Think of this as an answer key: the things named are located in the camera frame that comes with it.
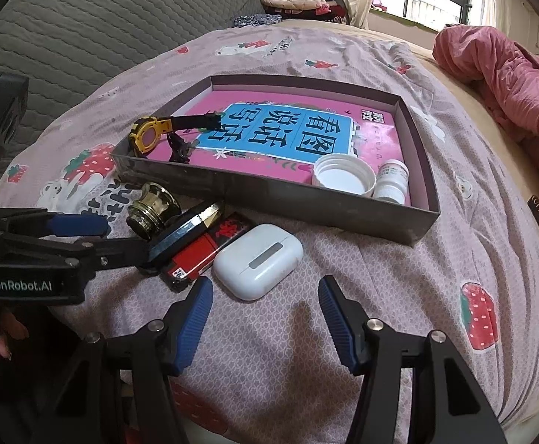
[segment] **white jar lid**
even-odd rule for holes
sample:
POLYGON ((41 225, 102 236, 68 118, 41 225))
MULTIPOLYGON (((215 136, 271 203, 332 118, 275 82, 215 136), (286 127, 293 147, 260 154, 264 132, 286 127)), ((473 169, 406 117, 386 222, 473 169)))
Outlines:
POLYGON ((313 185, 370 197, 376 175, 365 161, 355 155, 324 155, 313 166, 313 185))

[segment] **white earbud case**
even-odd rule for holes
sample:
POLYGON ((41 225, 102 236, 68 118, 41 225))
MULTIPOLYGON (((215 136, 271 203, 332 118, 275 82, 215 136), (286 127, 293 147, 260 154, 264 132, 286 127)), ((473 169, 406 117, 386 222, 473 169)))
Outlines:
POLYGON ((214 273, 244 301, 254 301, 297 268, 303 246, 279 226, 263 223, 248 231, 214 259, 214 273))

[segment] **folded clothes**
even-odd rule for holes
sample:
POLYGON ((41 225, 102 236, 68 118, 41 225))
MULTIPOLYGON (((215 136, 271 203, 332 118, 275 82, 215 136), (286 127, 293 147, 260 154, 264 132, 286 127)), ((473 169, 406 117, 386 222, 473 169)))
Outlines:
POLYGON ((241 28, 242 26, 273 25, 274 23, 280 23, 280 21, 282 21, 282 15, 279 14, 251 14, 235 18, 233 28, 241 28))
POLYGON ((325 0, 261 0, 263 6, 289 10, 314 10, 325 3, 327 3, 325 0))
POLYGON ((288 10, 284 8, 266 7, 265 11, 273 16, 280 15, 282 20, 318 20, 331 21, 347 25, 346 9, 338 4, 331 5, 327 12, 323 7, 314 10, 288 10))

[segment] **blue rubber grip pad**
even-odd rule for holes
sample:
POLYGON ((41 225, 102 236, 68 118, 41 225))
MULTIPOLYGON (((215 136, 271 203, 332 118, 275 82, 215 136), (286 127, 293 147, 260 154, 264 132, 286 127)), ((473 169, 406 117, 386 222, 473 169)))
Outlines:
POLYGON ((109 223, 103 215, 63 213, 49 219, 47 228, 57 237, 85 237, 87 235, 105 235, 109 223))
POLYGON ((201 278, 205 279, 205 282, 177 335, 177 353, 172 364, 173 370, 176 372, 175 375, 181 374, 193 362, 201 334, 212 308, 214 297, 212 282, 207 277, 201 278))
POLYGON ((344 319, 344 313, 324 279, 319 281, 319 305, 338 352, 339 361, 350 372, 354 373, 359 367, 359 362, 354 353, 352 332, 344 319))

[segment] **pink blanket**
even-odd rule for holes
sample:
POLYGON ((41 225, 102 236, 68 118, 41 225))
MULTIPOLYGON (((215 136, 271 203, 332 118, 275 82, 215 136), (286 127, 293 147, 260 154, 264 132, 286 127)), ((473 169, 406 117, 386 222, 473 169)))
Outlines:
POLYGON ((539 169, 539 58, 491 26, 446 28, 433 54, 443 69, 473 84, 539 169))
MULTIPOLYGON (((55 120, 2 177, 0 206, 99 213, 111 237, 129 237, 127 207, 140 192, 120 181, 113 145, 136 118, 224 73, 323 78, 401 96, 428 153, 441 214, 408 247, 239 209, 296 235, 304 258, 248 304, 208 271, 214 305, 193 364, 173 379, 180 412, 237 442, 344 442, 362 384, 339 363, 319 307, 317 283, 333 274, 346 296, 394 329, 442 329, 505 428, 529 417, 539 395, 538 228, 457 100, 403 44, 276 25, 211 32, 116 76, 55 120), (259 41, 269 45, 256 48, 259 41)), ((85 295, 53 312, 80 336, 112 337, 164 315, 185 294, 126 268, 98 272, 85 295)), ((407 442, 411 389, 404 372, 395 444, 407 442)))

